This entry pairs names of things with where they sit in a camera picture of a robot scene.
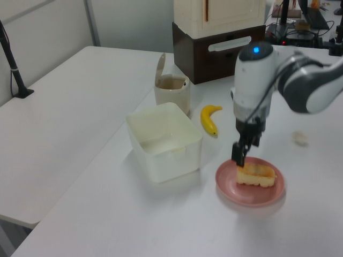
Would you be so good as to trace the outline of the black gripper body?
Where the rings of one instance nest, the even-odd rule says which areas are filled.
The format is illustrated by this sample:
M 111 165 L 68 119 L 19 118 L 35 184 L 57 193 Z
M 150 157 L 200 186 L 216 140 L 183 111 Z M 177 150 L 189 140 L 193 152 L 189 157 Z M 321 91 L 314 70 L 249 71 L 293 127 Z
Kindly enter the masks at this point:
M 252 123 L 246 123 L 236 119 L 236 129 L 240 134 L 238 144 L 241 146 L 258 147 L 265 127 L 266 120 L 260 119 L 259 117 L 253 118 Z

